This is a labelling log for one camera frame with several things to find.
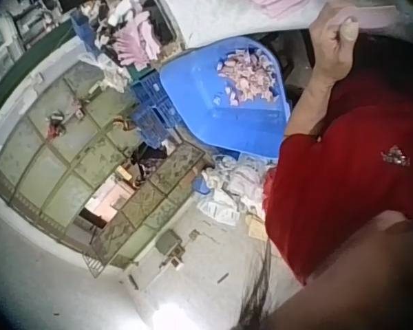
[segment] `person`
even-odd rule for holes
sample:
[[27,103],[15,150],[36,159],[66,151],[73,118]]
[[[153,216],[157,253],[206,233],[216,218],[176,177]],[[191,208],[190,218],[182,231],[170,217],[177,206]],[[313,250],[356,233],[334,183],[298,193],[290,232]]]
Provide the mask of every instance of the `person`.
[[346,77],[359,26],[354,18],[331,25],[342,8],[327,4],[310,26],[312,78],[265,203],[268,237],[303,285],[355,237],[413,218],[411,89],[392,88],[371,68]]
[[139,176],[135,179],[134,188],[140,188],[146,178],[154,173],[158,167],[166,160],[167,148],[160,146],[159,148],[151,148],[145,142],[141,143],[130,156],[131,165],[138,165]]
[[413,221],[374,232],[280,307],[270,247],[232,330],[413,330]]
[[413,329],[413,89],[370,67],[349,75],[359,27],[333,26],[341,9],[310,26],[312,78],[265,204],[268,237],[304,287],[269,313],[268,244],[235,330]]

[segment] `debris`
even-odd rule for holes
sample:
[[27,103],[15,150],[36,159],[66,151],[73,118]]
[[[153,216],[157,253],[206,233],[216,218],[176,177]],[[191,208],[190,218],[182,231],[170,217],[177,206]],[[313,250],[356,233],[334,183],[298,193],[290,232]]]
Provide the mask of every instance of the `debris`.
[[200,235],[200,233],[195,229],[192,232],[190,232],[189,238],[192,241],[195,241],[195,239]]
[[223,275],[219,280],[218,280],[218,284],[220,284],[221,282],[223,282],[225,280],[225,278],[227,278],[229,276],[229,273],[226,273],[225,275]]

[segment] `clothing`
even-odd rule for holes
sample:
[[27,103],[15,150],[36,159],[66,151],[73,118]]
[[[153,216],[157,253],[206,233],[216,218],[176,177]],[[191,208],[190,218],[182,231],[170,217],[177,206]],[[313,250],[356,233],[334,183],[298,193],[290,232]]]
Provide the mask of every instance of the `clothing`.
[[[332,91],[320,142],[284,140],[266,231],[297,279],[308,277],[352,234],[386,210],[413,218],[413,101],[374,74]],[[397,146],[409,166],[384,156]]]
[[136,179],[138,184],[154,173],[167,157],[167,149],[164,146],[154,149],[144,142],[140,144],[130,157],[131,164],[137,164],[139,168],[140,177]]

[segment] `pink fabric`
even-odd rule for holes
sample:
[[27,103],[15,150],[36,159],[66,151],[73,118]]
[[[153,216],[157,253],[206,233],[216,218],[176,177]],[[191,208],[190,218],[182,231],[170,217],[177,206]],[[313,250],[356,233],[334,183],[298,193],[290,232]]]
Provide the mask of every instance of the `pink fabric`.
[[140,37],[135,20],[129,22],[123,29],[116,33],[114,49],[118,53],[121,65],[134,64],[146,67],[150,62],[144,49],[140,46]]
[[253,0],[270,18],[282,19],[308,5],[310,0]]
[[116,34],[114,49],[121,65],[135,65],[140,71],[157,60],[160,44],[153,35],[149,22],[150,12],[138,13],[123,29]]

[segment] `plastic crate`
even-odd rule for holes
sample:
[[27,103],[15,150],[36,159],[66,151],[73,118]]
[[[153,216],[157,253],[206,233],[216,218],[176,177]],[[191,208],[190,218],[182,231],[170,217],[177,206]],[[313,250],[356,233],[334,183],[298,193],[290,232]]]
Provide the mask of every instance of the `plastic crate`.
[[76,35],[84,42],[85,49],[98,56],[100,50],[95,46],[96,33],[90,27],[89,19],[78,10],[71,13],[70,19]]
[[144,142],[151,148],[159,148],[162,141],[169,137],[168,130],[150,106],[140,104],[130,118],[140,128]]
[[168,129],[174,128],[182,120],[172,101],[168,97],[162,100],[159,104],[154,104],[152,107],[159,113],[165,127]]
[[159,72],[156,70],[135,82],[131,86],[131,90],[140,102],[149,102],[149,104],[154,105],[159,104],[168,96],[160,82]]
[[[259,99],[238,107],[223,97],[219,106],[214,98],[225,93],[229,81],[218,76],[218,61],[230,52],[260,48],[275,66],[277,102]],[[193,50],[165,64],[160,81],[180,117],[199,140],[212,146],[277,158],[290,107],[286,99],[281,67],[261,44],[246,37],[230,38]]]
[[140,71],[136,70],[134,65],[128,65],[126,68],[134,82],[140,80],[143,76],[146,76],[148,73],[153,71],[149,65]]

